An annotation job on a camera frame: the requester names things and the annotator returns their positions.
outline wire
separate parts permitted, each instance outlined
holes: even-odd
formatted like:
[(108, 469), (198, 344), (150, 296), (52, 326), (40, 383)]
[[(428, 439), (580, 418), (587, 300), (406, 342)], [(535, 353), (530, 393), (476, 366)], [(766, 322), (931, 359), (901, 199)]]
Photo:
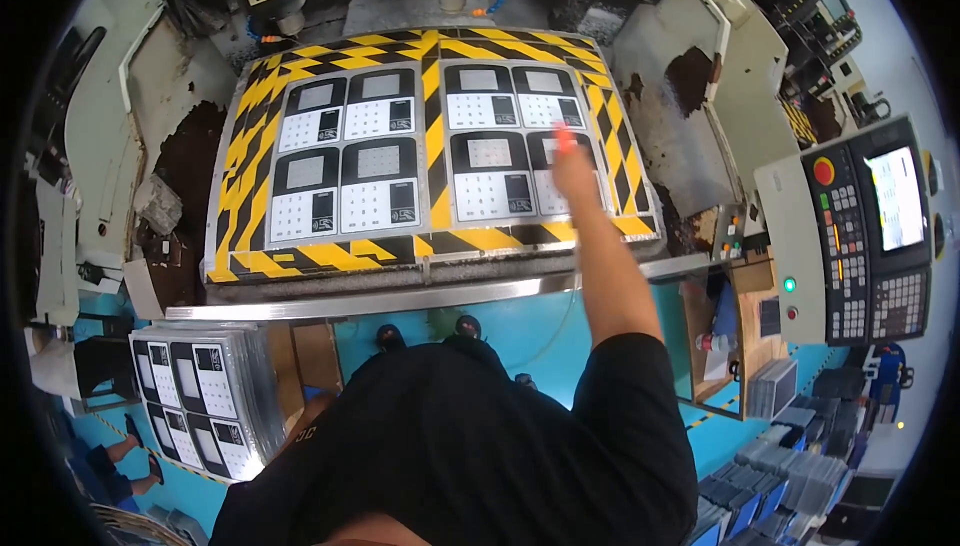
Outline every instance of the wire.
[(474, 10), (473, 15), (474, 17), (486, 17), (486, 15), (491, 15), (498, 11), (498, 8), (502, 5), (503, 0), (496, 0), (496, 2), (494, 2), (487, 10), (484, 10), (483, 8), (477, 8)]
[(567, 324), (567, 319), (570, 318), (570, 311), (573, 310), (573, 303), (574, 301), (576, 301), (577, 294), (581, 292), (582, 279), (581, 279), (580, 273), (577, 273), (575, 277), (576, 278), (574, 279), (573, 289), (570, 290), (570, 300), (568, 300), (566, 303), (566, 311), (563, 313), (563, 318), (559, 320), (559, 324), (557, 325), (557, 331), (553, 332), (553, 336), (550, 336), (550, 339), (546, 341), (546, 344), (543, 345), (543, 348), (540, 348), (539, 350), (537, 350), (534, 356), (530, 357), (527, 360), (523, 360), (522, 362), (515, 362), (509, 366), (505, 365), (504, 366), (505, 369), (509, 371), (512, 369), (520, 368), (522, 366), (526, 366), (527, 364), (530, 364), (532, 362), (536, 362), (544, 354), (546, 354), (547, 351), (550, 350), (550, 348), (553, 347), (554, 343), (557, 341), (557, 337), (560, 336), (560, 333), (563, 331), (564, 326)]
[(276, 44), (277, 42), (288, 41), (294, 44), (300, 44), (301, 46), (303, 45), (294, 38), (285, 35), (258, 35), (250, 25), (252, 20), (253, 17), (246, 17), (246, 36), (258, 44)]

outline sandal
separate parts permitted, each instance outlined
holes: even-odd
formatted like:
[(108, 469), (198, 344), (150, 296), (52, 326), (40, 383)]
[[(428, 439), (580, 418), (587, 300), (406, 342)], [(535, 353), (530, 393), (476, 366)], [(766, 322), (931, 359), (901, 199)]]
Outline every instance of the sandal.
[(136, 444), (143, 448), (143, 438), (140, 437), (140, 430), (137, 429), (137, 423), (134, 422), (134, 418), (130, 416), (128, 412), (124, 412), (124, 418), (126, 418), (126, 434), (132, 435), (136, 438)]
[(457, 319), (457, 324), (453, 328), (453, 333), (457, 334), (458, 336), (480, 339), (482, 334), (480, 330), (480, 321), (469, 314), (464, 314)]
[(163, 485), (163, 469), (161, 462), (154, 455), (147, 455), (147, 464), (150, 466), (150, 474), (156, 477), (160, 485)]
[(396, 352), (406, 348), (407, 343), (396, 325), (381, 325), (376, 330), (376, 347), (380, 352)]

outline person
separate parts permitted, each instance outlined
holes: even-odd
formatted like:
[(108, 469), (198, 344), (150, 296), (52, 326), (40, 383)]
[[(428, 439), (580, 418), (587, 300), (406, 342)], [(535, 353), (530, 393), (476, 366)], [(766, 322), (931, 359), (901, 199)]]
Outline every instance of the person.
[(680, 544), (697, 478), (653, 295), (557, 130), (592, 348), (568, 410), (513, 382), (461, 317), (443, 343), (383, 351), (312, 400), (260, 474), (226, 492), (216, 544)]
[(159, 483), (163, 485), (163, 470), (157, 457), (147, 455), (150, 472), (146, 477), (132, 480), (117, 472), (116, 463), (123, 460), (133, 448), (143, 448), (143, 439), (129, 414), (126, 417), (126, 437), (109, 446), (98, 445), (86, 453), (86, 464), (103, 485), (111, 504), (118, 504), (132, 495), (142, 496)]

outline metal edge rail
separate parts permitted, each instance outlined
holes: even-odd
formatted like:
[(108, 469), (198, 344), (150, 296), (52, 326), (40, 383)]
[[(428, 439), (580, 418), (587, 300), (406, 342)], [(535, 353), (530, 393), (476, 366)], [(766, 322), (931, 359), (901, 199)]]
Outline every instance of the metal edge rail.
[[(706, 253), (697, 253), (642, 263), (639, 265), (639, 269), (648, 279), (657, 279), (706, 268), (710, 264), (710, 257)], [(195, 321), (270, 321), (325, 318), (464, 306), (570, 291), (572, 289), (580, 289), (579, 273), (558, 273), (544, 277), (462, 285), (424, 286), (416, 289), (398, 289), (353, 295), (330, 294), (330, 296), (321, 298), (280, 302), (169, 307), (166, 311), (166, 318), (167, 320)]]

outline emergency stop button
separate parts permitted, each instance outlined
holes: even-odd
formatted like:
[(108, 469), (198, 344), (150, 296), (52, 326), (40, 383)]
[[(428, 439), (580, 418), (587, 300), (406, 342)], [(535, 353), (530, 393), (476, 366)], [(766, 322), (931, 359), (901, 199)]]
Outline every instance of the emergency stop button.
[(834, 182), (834, 163), (826, 156), (821, 156), (813, 162), (813, 176), (822, 186), (828, 186)]

